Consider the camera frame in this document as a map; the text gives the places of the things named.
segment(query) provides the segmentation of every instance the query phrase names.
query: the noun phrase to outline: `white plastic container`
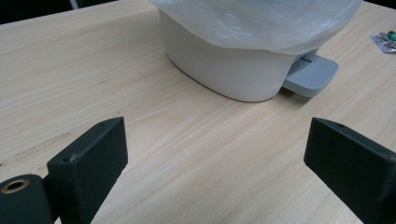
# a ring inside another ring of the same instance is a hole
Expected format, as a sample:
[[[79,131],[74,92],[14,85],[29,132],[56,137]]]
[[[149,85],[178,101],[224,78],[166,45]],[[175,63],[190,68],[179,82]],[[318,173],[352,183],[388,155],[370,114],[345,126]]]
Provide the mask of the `white plastic container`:
[[[193,35],[160,10],[163,41],[170,60],[212,91],[235,100],[274,97],[297,56],[265,49],[226,49]]]

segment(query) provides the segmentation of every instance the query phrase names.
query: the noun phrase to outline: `wooden table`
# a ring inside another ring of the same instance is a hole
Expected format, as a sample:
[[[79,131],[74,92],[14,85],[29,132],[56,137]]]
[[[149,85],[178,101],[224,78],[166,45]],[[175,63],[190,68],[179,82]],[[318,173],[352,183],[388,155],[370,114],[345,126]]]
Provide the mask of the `wooden table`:
[[[363,2],[318,52],[340,65],[323,92],[243,103],[167,59],[146,0],[2,25],[0,180],[45,176],[93,124],[123,116],[129,163],[93,223],[361,223],[303,155],[313,117],[396,150],[396,55],[369,37],[395,29],[396,10]]]

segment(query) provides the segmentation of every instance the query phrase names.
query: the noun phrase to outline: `small plastic packet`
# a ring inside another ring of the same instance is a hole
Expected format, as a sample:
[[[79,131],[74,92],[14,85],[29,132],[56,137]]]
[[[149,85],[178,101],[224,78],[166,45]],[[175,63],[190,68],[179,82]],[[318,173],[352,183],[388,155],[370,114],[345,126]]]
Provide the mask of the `small plastic packet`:
[[[396,53],[396,33],[389,31],[388,33],[379,33],[370,36],[372,40],[384,53]]]

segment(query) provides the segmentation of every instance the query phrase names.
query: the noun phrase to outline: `gray pedal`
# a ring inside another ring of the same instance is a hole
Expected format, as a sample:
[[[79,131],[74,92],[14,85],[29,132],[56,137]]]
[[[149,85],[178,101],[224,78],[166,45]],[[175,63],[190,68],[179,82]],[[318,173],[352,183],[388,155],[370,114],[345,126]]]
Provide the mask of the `gray pedal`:
[[[291,66],[282,87],[314,97],[329,84],[337,70],[337,63],[316,54],[307,54]]]

